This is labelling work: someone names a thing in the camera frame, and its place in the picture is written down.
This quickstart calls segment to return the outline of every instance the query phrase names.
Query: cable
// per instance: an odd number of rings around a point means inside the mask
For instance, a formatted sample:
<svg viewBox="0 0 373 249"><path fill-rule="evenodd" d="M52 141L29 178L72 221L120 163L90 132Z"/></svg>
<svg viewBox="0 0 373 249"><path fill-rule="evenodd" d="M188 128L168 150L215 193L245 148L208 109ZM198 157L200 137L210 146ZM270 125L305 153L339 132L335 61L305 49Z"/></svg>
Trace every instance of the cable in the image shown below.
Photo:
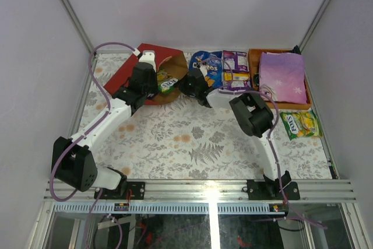
<svg viewBox="0 0 373 249"><path fill-rule="evenodd" d="M105 220L106 217L107 217L107 215L103 216L98 223L99 224L102 223ZM96 249L96 236L97 236L97 233L98 233L98 225L97 225L96 230L93 233L93 238L92 238L93 249Z"/></svg>
<svg viewBox="0 0 373 249"><path fill-rule="evenodd" d="M128 209L129 209L129 202L131 201L131 196L132 196L132 190L128 189L127 194L126 194Z"/></svg>
<svg viewBox="0 0 373 249"><path fill-rule="evenodd" d="M77 140L73 141L63 152L62 154L59 156L59 158L57 159L56 163L54 164L53 168L52 168L52 172L51 172L51 177L50 177L50 181L49 181L49 189L50 189L50 193L51 193L51 196L58 202L63 202L63 201L68 201L69 199L71 199L77 192L77 189L75 189L70 195L68 195L66 198L59 198L56 194L55 194L55 191L54 191L54 177L56 175L56 172L57 172L57 168L58 166L61 164L62 160L64 159L64 157L68 154L68 152L76 145L79 143L79 141L81 141L84 137L86 137L89 133L91 133L92 130L95 129L95 127L97 127L102 121L104 121L104 119L106 118L106 116L109 115L110 113L110 109L111 109L111 104L110 104L110 98L108 96L108 94L105 92L105 90L102 88L102 86L100 85L100 83L98 82L98 80L96 79L96 77L94 77L94 73L93 73L93 70L92 70L92 59L93 57L96 55L96 52L99 48L103 47L103 46L107 46L107 45L121 45L121 46L124 46L124 47L127 47L129 48L132 52L135 51L135 49L133 47L131 47L130 45L127 45L125 43L120 43L120 42L107 42L107 43L102 43L100 45L98 45L96 48L93 49L93 51L90 53L89 55L89 59L88 59L88 70L89 70L89 74L92 78L92 81L96 84L96 86L98 87L98 89L101 91L101 93L103 94L103 96L105 97L106 99L106 102L107 102L107 107L108 107L108 110L104 113L104 115L98 119L89 129L87 129L87 131L84 133L84 135L81 135L80 137L78 137ZM99 197L101 196L102 194L102 189L100 190L100 193L99 195L97 196L97 199L95 200L95 202L93 203L93 205L91 206L90 210L89 210L89 213L88 213L88 217L87 217L87 221L89 219L89 215L91 214L94 206L96 205ZM117 246L117 249L120 247L121 243L122 243L122 238L123 238L123 232L122 232L122 227L119 223L118 220L116 220L116 218L112 217L113 221L118 224L119 226L119 243L118 243L118 246ZM86 225L85 225L85 242L86 242L86 247L89 248L89 246L87 245L87 229L86 229Z"/></svg>
<svg viewBox="0 0 373 249"><path fill-rule="evenodd" d="M279 225L278 225L278 227L279 227L280 229L282 229L282 230L285 230L285 231L287 231L287 232L293 232L293 233L301 232L301 231L304 230L304 225L302 225L302 227L301 227L300 229L287 229L287 228L285 228L285 227L281 227L281 226L279 226Z"/></svg>
<svg viewBox="0 0 373 249"><path fill-rule="evenodd" d="M89 208L89 211L88 211L86 224L84 225L84 240L85 240L85 243L86 243L86 249L89 249L89 244L88 244L88 241L87 241L87 232L88 232L88 226L87 225L89 224L90 215L92 214L92 211L93 211L96 203L98 202L98 200L101 198L102 194L103 194L103 189L100 189L100 192L97 195L96 200L94 201L94 203L92 204L92 206ZM116 220L116 218L114 218L113 216L109 215L108 217L110 219L112 219L119 227L119 242L118 242L118 245L115 248L115 249L119 249L121 244L122 244L122 238L123 238L122 226L119 223L119 221Z"/></svg>
<svg viewBox="0 0 373 249"><path fill-rule="evenodd" d="M56 175L56 172L57 172L57 168L58 166L61 164L62 160L64 159L64 157L67 155L67 153L76 145L79 143L79 141L81 141L85 136L87 136L92 130L95 129L95 127L97 127L102 121L104 121L104 119L106 118L106 116L109 115L109 112L110 112L110 108L111 108L111 104L110 104L110 98L108 96L108 94L105 92L105 90L102 88L102 86L100 85L100 83L97 81L96 77L94 77L94 73L93 73L93 70L92 70L92 59L93 59L93 56L96 54L97 50L101 47L104 47L104 46L107 46L107 45L120 45L120 46L124 46L124 47L127 47L129 48L131 51L135 51L135 49L133 47L131 47L130 45L127 45L125 43L120 43L120 42L107 42L107 43L102 43L100 45L98 45L96 48L93 49L93 51L90 53L89 55L89 59L88 59L88 70L89 70L89 74L92 78L92 81L96 84L96 86L98 87L98 89L101 91L101 93L103 94L103 96L105 97L106 99L106 102L107 102L107 107L108 107L108 111L105 112L105 114L100 118L98 119L89 129L87 129L87 131L84 133L84 135L81 135L77 140L75 140L74 142L72 142L63 152L62 154L60 155L60 157L57 159L56 163L54 164L53 166L53 169L52 169L52 172L51 172L51 177L50 177L50 180L49 180L49 190L50 190L50 193L51 193L51 196L58 202L63 202L63 201L68 201L69 199L71 199L75 193L77 192L77 189L75 189L70 195L68 195L66 198L59 198L58 196L56 196L55 192L54 192L54 177Z"/></svg>
<svg viewBox="0 0 373 249"><path fill-rule="evenodd" d="M293 210L294 213L295 213L295 214L296 214L296 215L297 215L297 216L298 216L302 221L307 222L307 223L309 223L309 224L311 224L311 225L313 225L313 226L315 226L315 227L319 227L319 228L321 228L321 229L326 230L326 229L328 228L327 226L325 226L325 225L323 225L322 223L319 223L319 222L317 222L317 221L315 221L315 220L312 220L312 219L309 219L309 218L304 217L304 216L302 215L302 212L296 210L296 208L293 207L293 205L292 205L292 204L290 203L290 201L287 199L286 194L285 194L285 192L284 192L284 188L283 188L283 184L282 184L282 180L281 180L281 168L280 168L279 158L278 158L278 156L277 156L277 153L276 153L275 147L273 146L273 143L272 143L272 141L271 141L271 139L270 139L271 134L272 134L273 130L275 129L277 123L279 122L279 118L280 118L279 108L278 108L277 104L276 104L276 103L275 103L275 102L274 102L274 101L273 101L269 96L267 96L266 94L261 93L261 92L259 92L259 91L256 91L256 90L245 90L245 91L240 92L240 93L241 93L241 94L243 94L243 93L259 94L260 96L262 96L262 97L268 99L268 100L273 104L273 106L274 106L274 108L275 108L275 110L276 110L276 118L275 118L275 122L273 123L271 129L270 129L269 132L268 132L267 140L268 140L268 142L269 142L269 146L271 147L271 150L272 150L272 153L273 153L273 157L275 158L275 163L276 163L276 166L277 166L277 175L278 175L278 178L279 178L280 192L281 192L281 194L282 194L282 196L283 196L283 198L284 198L285 203L288 204L289 208L290 208L291 210Z"/></svg>
<svg viewBox="0 0 373 249"><path fill-rule="evenodd" d="M146 233L146 229L147 229L147 224L146 224L146 227L144 229L144 232L142 233L142 235L140 236L138 242L136 243L136 245L133 247L133 249L137 248L137 246L140 244L140 241L141 239L144 237L145 233Z"/></svg>

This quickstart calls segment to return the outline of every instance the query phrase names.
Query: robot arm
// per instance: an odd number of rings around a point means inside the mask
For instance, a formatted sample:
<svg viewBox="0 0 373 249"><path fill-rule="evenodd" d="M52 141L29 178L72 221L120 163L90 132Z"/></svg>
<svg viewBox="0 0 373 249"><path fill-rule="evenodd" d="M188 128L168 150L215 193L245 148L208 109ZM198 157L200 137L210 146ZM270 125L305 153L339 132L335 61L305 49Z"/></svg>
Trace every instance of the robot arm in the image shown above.
<svg viewBox="0 0 373 249"><path fill-rule="evenodd" d="M96 166L93 154L116 129L119 124L129 119L145 100L158 92L155 54L144 51L139 54L139 62L128 79L110 100L108 106L86 127L71 136L70 139L58 138L53 147L52 168L64 150L79 138L83 139L75 145L62 159L57 168L55 178L84 192L91 187L103 188L112 197L122 197L126 190L126 176L108 167ZM95 123L104 120L94 127Z"/></svg>
<svg viewBox="0 0 373 249"><path fill-rule="evenodd" d="M212 108L227 108L233 110L240 128L245 134L253 137L253 141L261 157L261 168L266 181L266 188L271 197L279 192L279 180L282 186L291 182L291 177L279 160L281 176L277 163L270 147L279 155L273 135L269 135L272 127L273 113L257 93L221 94L219 89L211 88L205 81L207 71L203 65L187 73L178 82L178 88L185 95L195 97L202 106Z"/></svg>
<svg viewBox="0 0 373 249"><path fill-rule="evenodd" d="M145 100L158 93L155 54L145 51L139 55L139 62L133 69L128 86L123 85L106 107L89 125L72 135L70 139L58 138L54 143L52 167L62 152L75 140L83 137L64 157L57 168L55 178L84 192L91 187L103 188L111 197L121 198L127 189L126 175L109 167L96 166L93 154L122 122L129 119ZM192 69L175 86L183 94L197 99L201 106L232 109L241 129L253 137L264 170L264 178L269 184L269 192L278 193L281 180L286 186L291 178L288 172L278 176L275 157L269 145L268 134L272 127L273 114L266 103L255 93L239 96L220 94L218 89L209 87L205 81L207 70L204 67ZM105 120L93 127L104 115Z"/></svg>

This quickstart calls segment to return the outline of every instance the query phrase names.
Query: floor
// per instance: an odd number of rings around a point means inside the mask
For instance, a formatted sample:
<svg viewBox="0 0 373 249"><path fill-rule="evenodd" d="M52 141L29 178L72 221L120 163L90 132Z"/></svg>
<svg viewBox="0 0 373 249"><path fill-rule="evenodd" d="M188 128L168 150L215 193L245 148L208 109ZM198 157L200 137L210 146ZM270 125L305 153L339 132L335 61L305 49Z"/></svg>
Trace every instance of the floor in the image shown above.
<svg viewBox="0 0 373 249"><path fill-rule="evenodd" d="M100 54L95 75L101 85L112 77L129 54ZM189 61L190 53L185 53ZM106 106L91 85L80 128ZM331 178L321 140L290 141L280 121L275 141L293 179ZM186 96L165 106L143 106L104 142L94 155L129 178L255 179L262 178L259 154L252 139L239 128L230 110L201 107Z"/></svg>

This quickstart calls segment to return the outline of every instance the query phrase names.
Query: green candy bag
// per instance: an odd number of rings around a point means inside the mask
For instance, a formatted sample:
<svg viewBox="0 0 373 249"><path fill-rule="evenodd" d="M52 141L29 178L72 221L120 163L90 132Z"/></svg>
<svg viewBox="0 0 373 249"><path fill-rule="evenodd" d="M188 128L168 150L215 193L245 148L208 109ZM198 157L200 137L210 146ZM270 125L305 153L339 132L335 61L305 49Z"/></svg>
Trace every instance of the green candy bag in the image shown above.
<svg viewBox="0 0 373 249"><path fill-rule="evenodd" d="M281 112L280 116L290 140L299 137L322 136L319 120L312 110L295 113Z"/></svg>

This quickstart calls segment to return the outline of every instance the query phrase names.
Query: pink cloth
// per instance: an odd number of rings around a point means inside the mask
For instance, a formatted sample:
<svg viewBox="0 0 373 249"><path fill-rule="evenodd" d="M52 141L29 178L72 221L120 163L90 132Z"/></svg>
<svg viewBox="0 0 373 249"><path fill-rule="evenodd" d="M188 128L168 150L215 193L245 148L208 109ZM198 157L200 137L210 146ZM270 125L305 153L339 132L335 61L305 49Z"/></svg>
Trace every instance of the pink cloth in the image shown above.
<svg viewBox="0 0 373 249"><path fill-rule="evenodd" d="M274 101L306 104L304 60L298 54L262 53L259 90Z"/></svg>

